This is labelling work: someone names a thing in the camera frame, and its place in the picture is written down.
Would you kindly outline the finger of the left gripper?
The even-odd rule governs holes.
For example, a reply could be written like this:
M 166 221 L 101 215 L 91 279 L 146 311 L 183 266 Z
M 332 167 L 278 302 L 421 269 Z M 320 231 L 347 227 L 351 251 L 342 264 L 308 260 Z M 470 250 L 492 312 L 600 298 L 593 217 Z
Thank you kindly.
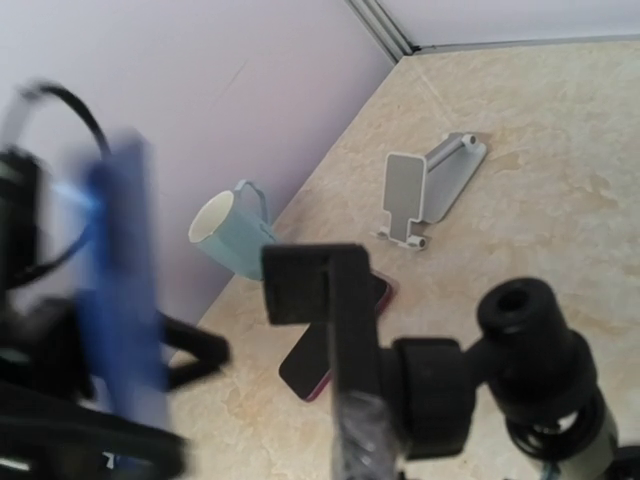
M 169 393 L 190 383 L 219 374 L 231 362 L 231 347 L 222 336 L 184 323 L 162 312 L 158 313 L 160 391 Z M 164 348 L 186 353 L 191 360 L 169 365 L 164 361 Z

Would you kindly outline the blue phone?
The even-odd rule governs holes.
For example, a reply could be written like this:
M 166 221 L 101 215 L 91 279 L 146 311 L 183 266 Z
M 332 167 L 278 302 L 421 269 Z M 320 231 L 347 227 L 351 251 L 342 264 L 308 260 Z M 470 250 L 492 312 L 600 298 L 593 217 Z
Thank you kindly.
M 82 343 L 100 403 L 132 422 L 168 429 L 167 365 L 156 302 L 146 140 L 118 135 L 103 159 L 82 160 L 78 216 L 87 242 L 78 268 Z

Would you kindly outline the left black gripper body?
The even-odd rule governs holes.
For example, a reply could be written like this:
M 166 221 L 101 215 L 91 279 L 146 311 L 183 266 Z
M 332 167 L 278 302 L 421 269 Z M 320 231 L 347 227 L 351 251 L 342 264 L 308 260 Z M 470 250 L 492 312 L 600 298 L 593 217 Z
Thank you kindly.
M 95 389 L 74 304 L 49 298 L 26 315 L 1 304 L 4 479 L 176 479 L 179 436 L 83 405 Z

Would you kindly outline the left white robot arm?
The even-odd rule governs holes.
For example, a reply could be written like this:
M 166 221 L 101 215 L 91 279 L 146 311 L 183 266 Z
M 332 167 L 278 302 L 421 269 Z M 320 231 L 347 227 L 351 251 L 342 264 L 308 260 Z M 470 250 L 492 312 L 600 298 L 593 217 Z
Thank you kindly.
M 48 272 L 37 252 L 43 171 L 14 151 L 2 164 L 2 477 L 181 476 L 187 443 L 170 429 L 168 394 L 218 373 L 230 349 L 157 308 L 145 144 L 80 161 L 75 289 L 23 313 L 12 291 Z

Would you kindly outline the black tall phone stand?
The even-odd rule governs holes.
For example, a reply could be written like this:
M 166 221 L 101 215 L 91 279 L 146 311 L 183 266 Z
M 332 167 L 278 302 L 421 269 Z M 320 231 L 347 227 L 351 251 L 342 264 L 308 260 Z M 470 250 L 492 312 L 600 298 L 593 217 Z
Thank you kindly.
M 514 279 L 489 291 L 477 309 L 481 337 L 469 348 L 431 337 L 385 348 L 362 246 L 271 246 L 262 266 L 272 324 L 327 329 L 335 478 L 398 479 L 399 459 L 460 454 L 482 385 L 544 478 L 620 477 L 617 427 L 591 349 L 546 282 Z

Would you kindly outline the silver folding phone stand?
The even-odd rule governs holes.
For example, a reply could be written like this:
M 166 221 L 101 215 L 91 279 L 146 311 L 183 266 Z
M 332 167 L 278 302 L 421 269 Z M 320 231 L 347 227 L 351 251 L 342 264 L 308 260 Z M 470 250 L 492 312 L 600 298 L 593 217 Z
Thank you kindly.
M 445 218 L 487 153 L 487 145 L 471 132 L 451 133 L 424 155 L 389 153 L 382 195 L 388 224 L 374 236 L 406 249 L 426 249 L 430 238 L 415 234 L 414 227 Z

